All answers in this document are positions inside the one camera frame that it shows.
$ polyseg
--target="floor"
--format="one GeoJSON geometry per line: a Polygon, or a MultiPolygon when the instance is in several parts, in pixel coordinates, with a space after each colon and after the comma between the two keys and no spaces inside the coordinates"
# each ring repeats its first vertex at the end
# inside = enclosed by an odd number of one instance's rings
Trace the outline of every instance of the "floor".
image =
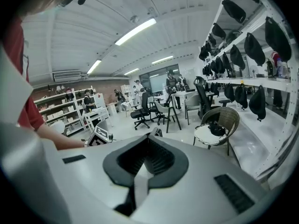
{"type": "MultiPolygon", "coordinates": [[[[167,121],[163,125],[163,121],[160,121],[160,125],[157,125],[157,119],[154,120],[154,122],[148,121],[147,124],[150,126],[150,129],[148,129],[145,125],[141,124],[138,126],[137,130],[134,129],[134,121],[137,121],[136,119],[132,119],[130,116],[131,111],[127,111],[127,117],[125,112],[117,113],[114,116],[111,116],[111,121],[113,123],[113,127],[109,126],[109,133],[112,133],[114,136],[114,142],[124,140],[127,138],[131,138],[133,136],[137,135],[144,135],[146,133],[149,133],[153,130],[153,128],[157,127],[162,130],[163,137],[179,140],[183,143],[187,143],[192,145],[193,139],[194,139],[194,129],[196,126],[200,125],[200,119],[197,115],[197,111],[189,111],[189,123],[188,125],[187,120],[185,119],[185,112],[184,109],[180,111],[180,114],[178,114],[178,119],[181,124],[182,130],[179,129],[177,122],[169,122],[169,129],[168,133],[166,133],[166,127],[167,127],[167,121]]],[[[90,132],[87,131],[81,131],[79,133],[76,133],[72,136],[73,139],[88,139],[90,135],[90,132]]],[[[198,140],[195,141],[195,146],[207,148],[206,145],[203,145],[198,140]]],[[[237,162],[232,154],[230,152],[230,155],[227,156],[227,146],[217,146],[217,147],[211,147],[211,151],[218,153],[219,155],[225,157],[230,162],[237,165],[237,162]]]]}

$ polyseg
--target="fluorescent light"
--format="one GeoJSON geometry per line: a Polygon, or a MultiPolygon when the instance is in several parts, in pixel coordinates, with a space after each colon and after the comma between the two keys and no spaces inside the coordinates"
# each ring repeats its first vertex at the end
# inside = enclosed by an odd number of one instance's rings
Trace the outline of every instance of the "fluorescent light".
{"type": "Polygon", "coordinates": [[[140,24],[138,27],[134,28],[133,30],[129,31],[127,34],[125,34],[122,38],[117,40],[115,42],[116,45],[120,46],[127,40],[129,40],[132,36],[136,35],[137,33],[141,32],[145,28],[150,27],[151,25],[154,25],[156,23],[155,18],[151,18],[144,23],[140,24]]]}
{"type": "Polygon", "coordinates": [[[164,61],[164,60],[167,60],[167,59],[170,59],[170,58],[173,58],[173,56],[168,56],[168,57],[162,58],[162,59],[160,59],[160,60],[157,60],[157,61],[155,61],[155,62],[152,62],[152,64],[156,64],[156,63],[158,63],[158,62],[161,62],[161,61],[164,61]]]}
{"type": "Polygon", "coordinates": [[[134,70],[131,70],[131,71],[127,72],[127,73],[124,74],[124,75],[126,76],[126,75],[128,75],[128,74],[131,74],[131,73],[134,72],[134,71],[137,71],[137,70],[139,70],[139,68],[136,68],[136,69],[134,69],[134,70]]]}
{"type": "Polygon", "coordinates": [[[93,66],[89,69],[89,71],[87,72],[88,74],[92,73],[93,70],[98,66],[98,64],[100,64],[101,60],[97,60],[93,66]]]}

